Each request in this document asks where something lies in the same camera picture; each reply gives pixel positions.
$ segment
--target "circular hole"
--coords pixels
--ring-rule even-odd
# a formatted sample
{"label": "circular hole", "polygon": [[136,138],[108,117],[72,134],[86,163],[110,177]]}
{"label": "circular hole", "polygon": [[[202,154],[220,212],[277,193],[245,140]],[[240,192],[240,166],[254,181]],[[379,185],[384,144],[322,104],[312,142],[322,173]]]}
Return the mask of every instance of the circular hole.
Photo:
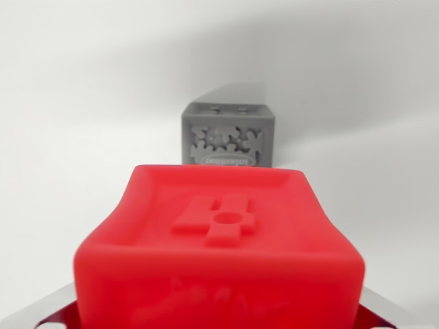
{"label": "circular hole", "polygon": [[237,212],[220,212],[214,220],[220,224],[236,224],[242,221],[242,216]]}

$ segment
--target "gray cube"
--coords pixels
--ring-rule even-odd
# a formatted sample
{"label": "gray cube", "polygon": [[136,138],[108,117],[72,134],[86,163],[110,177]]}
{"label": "gray cube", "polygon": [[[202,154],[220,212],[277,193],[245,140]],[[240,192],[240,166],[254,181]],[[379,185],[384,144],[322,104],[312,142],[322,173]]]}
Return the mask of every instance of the gray cube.
{"label": "gray cube", "polygon": [[273,140],[266,105],[195,102],[182,114],[184,164],[271,167]]}

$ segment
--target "red plastic block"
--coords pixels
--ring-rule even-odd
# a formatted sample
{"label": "red plastic block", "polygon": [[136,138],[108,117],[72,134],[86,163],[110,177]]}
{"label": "red plastic block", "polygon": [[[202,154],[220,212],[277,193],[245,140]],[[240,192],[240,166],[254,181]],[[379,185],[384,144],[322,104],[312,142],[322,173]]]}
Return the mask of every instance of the red plastic block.
{"label": "red plastic block", "polygon": [[137,167],[75,256],[83,329],[348,329],[363,276],[282,169]]}

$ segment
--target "white surface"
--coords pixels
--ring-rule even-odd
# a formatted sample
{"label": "white surface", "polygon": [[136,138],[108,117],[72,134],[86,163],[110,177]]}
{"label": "white surface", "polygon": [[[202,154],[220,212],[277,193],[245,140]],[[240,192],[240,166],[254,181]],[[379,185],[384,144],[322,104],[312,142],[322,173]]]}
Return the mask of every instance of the white surface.
{"label": "white surface", "polygon": [[0,317],[72,280],[135,165],[180,162],[189,101],[262,81],[275,165],[305,172],[372,290],[439,324],[438,17],[415,0],[0,0]]}

